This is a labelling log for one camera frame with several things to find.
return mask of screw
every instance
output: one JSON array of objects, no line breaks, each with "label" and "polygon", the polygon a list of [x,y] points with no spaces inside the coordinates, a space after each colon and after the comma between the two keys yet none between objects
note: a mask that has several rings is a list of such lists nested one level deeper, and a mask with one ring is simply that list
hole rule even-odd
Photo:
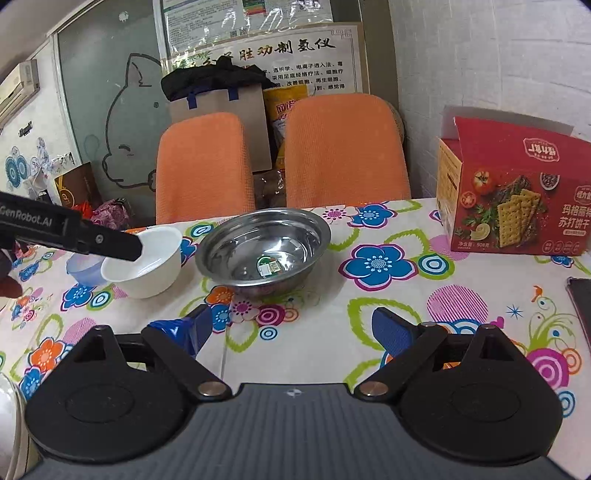
[{"label": "screw", "polygon": [[212,381],[203,382],[198,386],[197,390],[204,397],[219,397],[226,392],[226,385],[222,382]]},{"label": "screw", "polygon": [[381,397],[388,393],[388,386],[382,382],[365,382],[359,386],[359,391],[366,397]]}]

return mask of blue plastic bowl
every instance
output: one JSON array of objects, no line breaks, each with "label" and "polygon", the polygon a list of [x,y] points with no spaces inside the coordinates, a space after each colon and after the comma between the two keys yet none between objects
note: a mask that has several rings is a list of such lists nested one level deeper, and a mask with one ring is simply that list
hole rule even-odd
[{"label": "blue plastic bowl", "polygon": [[66,272],[80,284],[86,287],[98,287],[106,283],[100,274],[100,266],[105,257],[100,255],[74,254],[66,262]]}]

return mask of paper bag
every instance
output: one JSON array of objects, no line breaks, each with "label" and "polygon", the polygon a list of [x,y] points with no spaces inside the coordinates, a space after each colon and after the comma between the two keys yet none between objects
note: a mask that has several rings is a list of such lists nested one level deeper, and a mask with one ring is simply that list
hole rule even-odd
[{"label": "paper bag", "polygon": [[234,113],[244,125],[251,170],[256,172],[271,168],[271,152],[261,85],[200,93],[193,97],[175,100],[170,103],[169,108],[173,123],[209,113]]}]

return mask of table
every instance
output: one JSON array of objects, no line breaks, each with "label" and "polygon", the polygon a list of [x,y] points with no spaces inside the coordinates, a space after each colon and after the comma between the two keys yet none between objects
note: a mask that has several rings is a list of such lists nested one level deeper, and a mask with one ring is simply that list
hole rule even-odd
[{"label": "table", "polygon": [[[93,325],[139,332],[152,320],[177,318],[206,302],[214,333],[197,359],[235,391],[241,382],[354,387],[390,360],[372,333],[377,307],[414,323],[440,322],[451,332],[491,322],[561,399],[563,426],[551,458],[579,478],[591,473],[591,458],[580,447],[591,440],[591,357],[564,289],[567,277],[591,277],[591,255],[450,252],[434,199],[313,211],[330,224],[329,250],[305,285],[264,303],[212,284],[191,261],[223,219],[174,225],[184,235],[181,274],[145,300],[126,298],[113,285],[79,286],[66,274],[70,253],[31,248],[12,272],[25,294],[0,312],[0,369],[30,398]],[[383,335],[379,327],[375,332]]]}]

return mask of plastic bag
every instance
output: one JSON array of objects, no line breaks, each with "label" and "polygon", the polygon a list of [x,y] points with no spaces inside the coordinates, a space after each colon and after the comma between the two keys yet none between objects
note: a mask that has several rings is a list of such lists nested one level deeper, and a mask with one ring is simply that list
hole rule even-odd
[{"label": "plastic bag", "polygon": [[277,87],[263,90],[263,100],[267,111],[267,120],[273,128],[275,142],[279,147],[275,168],[285,170],[285,125],[287,116],[294,103],[302,98],[308,97],[306,85],[294,85],[290,87]]},{"label": "plastic bag", "polygon": [[285,207],[285,172],[268,170],[253,175],[257,209]]}]

